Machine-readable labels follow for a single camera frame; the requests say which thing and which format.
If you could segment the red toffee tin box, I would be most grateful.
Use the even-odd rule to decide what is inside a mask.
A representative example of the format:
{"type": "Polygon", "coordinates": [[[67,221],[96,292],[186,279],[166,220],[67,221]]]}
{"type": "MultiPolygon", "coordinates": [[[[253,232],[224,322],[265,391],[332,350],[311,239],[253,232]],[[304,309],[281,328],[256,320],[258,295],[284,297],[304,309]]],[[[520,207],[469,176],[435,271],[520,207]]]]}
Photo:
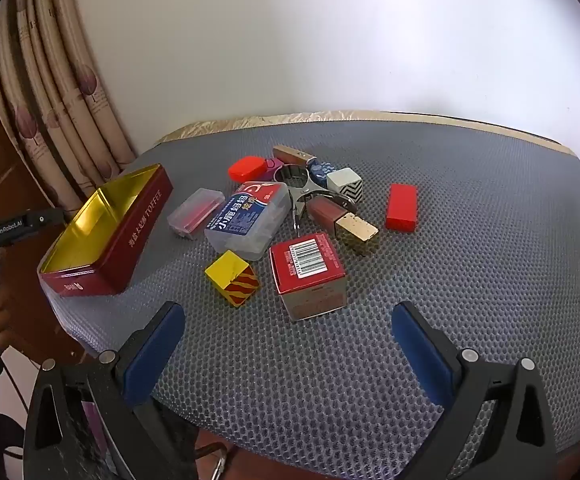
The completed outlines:
{"type": "Polygon", "coordinates": [[[49,248],[40,281],[62,297],[122,292],[171,191],[160,164],[102,185],[49,248]]]}

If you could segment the beige patterned curtain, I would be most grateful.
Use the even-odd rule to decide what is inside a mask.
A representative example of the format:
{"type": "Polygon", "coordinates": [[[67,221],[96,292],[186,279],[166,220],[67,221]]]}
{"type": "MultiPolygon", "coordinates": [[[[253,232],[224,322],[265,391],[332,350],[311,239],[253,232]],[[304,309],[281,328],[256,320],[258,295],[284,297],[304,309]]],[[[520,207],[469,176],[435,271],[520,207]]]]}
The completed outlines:
{"type": "Polygon", "coordinates": [[[75,0],[0,0],[0,123],[40,192],[67,214],[135,159],[75,0]]]}

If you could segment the yellow red striped cube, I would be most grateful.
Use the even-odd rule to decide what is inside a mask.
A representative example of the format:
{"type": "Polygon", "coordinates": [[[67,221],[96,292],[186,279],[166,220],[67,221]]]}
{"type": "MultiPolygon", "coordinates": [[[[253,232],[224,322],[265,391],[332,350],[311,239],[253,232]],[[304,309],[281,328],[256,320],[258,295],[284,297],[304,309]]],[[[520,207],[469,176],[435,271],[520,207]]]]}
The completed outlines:
{"type": "Polygon", "coordinates": [[[227,250],[204,273],[220,296],[234,308],[241,308],[258,291],[258,278],[250,263],[227,250]]]}

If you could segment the clear case red insert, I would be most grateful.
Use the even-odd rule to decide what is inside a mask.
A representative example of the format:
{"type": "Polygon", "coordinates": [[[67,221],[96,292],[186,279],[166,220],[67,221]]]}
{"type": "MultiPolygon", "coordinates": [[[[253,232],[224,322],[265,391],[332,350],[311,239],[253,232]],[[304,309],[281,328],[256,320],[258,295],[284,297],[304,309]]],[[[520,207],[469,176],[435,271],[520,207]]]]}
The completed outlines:
{"type": "Polygon", "coordinates": [[[198,188],[167,217],[167,223],[178,236],[194,238],[224,203],[223,192],[198,188]]]}

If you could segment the red rectangular block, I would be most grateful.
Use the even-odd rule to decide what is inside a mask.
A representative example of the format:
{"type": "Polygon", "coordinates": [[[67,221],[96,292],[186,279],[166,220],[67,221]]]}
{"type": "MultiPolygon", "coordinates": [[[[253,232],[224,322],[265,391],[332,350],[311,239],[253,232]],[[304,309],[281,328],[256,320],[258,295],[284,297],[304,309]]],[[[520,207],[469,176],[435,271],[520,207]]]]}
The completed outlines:
{"type": "Polygon", "coordinates": [[[385,227],[399,232],[413,232],[418,225],[418,191],[409,184],[393,183],[387,201],[385,227]]]}

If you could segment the pink eraser block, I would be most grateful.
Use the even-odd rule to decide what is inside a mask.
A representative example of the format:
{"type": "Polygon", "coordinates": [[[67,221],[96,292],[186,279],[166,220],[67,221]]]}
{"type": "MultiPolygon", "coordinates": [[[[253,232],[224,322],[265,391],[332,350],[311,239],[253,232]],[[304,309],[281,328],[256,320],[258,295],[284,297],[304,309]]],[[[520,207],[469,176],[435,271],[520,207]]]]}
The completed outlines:
{"type": "Polygon", "coordinates": [[[276,171],[284,165],[284,162],[281,162],[280,159],[276,157],[266,158],[265,159],[265,167],[263,169],[262,174],[258,177],[259,180],[262,181],[273,181],[275,180],[275,173],[276,171]]]}

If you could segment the orange red rounded case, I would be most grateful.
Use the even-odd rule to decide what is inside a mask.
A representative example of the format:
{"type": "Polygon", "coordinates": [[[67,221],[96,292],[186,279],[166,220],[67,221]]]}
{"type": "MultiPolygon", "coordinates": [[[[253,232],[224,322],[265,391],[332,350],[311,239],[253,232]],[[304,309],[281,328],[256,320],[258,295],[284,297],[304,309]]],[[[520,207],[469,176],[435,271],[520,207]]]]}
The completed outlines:
{"type": "Polygon", "coordinates": [[[228,168],[228,177],[235,182],[259,180],[267,172],[265,158],[259,156],[245,156],[234,162],[228,168]]]}

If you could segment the grey honeycomb mat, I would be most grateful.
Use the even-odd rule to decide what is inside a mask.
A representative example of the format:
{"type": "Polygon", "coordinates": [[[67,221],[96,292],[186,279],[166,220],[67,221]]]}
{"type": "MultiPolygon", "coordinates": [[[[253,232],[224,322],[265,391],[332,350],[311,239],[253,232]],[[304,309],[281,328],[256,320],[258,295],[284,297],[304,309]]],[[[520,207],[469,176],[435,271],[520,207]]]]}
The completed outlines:
{"type": "Polygon", "coordinates": [[[559,146],[467,128],[405,122],[319,122],[166,141],[136,168],[162,165],[173,210],[198,188],[233,191],[228,167],[284,144],[363,179],[360,216],[383,226],[393,183],[418,190],[411,233],[382,230],[369,255],[337,246],[347,306],[292,321],[267,259],[241,309],[204,270],[203,237],[159,219],[132,280],[116,296],[49,302],[87,350],[122,346],[167,300],[186,333],[155,388],[183,418],[281,462],[346,479],[396,476],[442,415],[391,334],[413,302],[460,348],[490,362],[527,356],[546,389],[559,450],[580,441],[580,160],[559,146]]]}

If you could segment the gold cap lipstick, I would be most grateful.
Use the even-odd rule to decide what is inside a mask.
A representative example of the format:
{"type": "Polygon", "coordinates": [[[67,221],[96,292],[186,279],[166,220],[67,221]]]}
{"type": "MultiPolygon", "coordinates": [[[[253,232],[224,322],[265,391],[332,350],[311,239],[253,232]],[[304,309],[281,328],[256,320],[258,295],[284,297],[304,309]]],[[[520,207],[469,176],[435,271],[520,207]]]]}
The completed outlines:
{"type": "Polygon", "coordinates": [[[306,205],[315,223],[357,254],[370,254],[378,246],[379,230],[325,196],[316,196],[306,205]]]}

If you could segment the clear box blue label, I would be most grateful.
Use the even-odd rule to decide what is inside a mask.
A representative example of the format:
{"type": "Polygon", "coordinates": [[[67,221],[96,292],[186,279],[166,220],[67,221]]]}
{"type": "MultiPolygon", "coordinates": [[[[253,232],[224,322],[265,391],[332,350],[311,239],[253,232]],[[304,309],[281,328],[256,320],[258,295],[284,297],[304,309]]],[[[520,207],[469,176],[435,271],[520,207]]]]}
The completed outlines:
{"type": "Polygon", "coordinates": [[[215,252],[234,252],[247,261],[257,261],[290,211],[288,185],[280,182],[247,181],[235,190],[204,229],[215,252]]]}

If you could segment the white zigzag cube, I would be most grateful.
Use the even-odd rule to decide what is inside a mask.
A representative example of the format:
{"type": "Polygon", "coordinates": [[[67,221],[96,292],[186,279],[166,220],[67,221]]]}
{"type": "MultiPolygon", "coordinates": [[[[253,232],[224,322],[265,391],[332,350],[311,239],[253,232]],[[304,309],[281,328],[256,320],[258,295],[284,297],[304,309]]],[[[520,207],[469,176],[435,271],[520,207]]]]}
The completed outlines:
{"type": "Polygon", "coordinates": [[[352,168],[331,171],[327,174],[326,180],[330,191],[345,195],[355,203],[363,199],[363,179],[352,168]]]}

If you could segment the red barcode carton box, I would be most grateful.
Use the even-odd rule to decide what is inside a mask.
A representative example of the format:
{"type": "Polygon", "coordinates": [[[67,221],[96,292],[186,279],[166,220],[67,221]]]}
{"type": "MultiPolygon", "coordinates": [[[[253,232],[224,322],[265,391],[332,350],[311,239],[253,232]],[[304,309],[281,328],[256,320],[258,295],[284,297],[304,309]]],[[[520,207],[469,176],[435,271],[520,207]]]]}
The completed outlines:
{"type": "Polygon", "coordinates": [[[268,253],[277,294],[292,321],[347,306],[347,274],[328,233],[287,240],[268,253]]]}

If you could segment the blue patterned small box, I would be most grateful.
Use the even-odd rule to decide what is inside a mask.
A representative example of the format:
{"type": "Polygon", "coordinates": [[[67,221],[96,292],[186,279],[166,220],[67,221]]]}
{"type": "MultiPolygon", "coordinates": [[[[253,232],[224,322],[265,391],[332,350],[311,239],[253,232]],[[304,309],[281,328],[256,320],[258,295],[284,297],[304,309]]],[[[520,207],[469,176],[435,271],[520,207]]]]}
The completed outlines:
{"type": "Polygon", "coordinates": [[[331,174],[333,171],[337,171],[337,167],[333,166],[329,162],[322,162],[318,158],[313,158],[306,163],[306,167],[311,180],[313,180],[317,185],[322,188],[326,188],[327,185],[327,175],[331,174]]]}

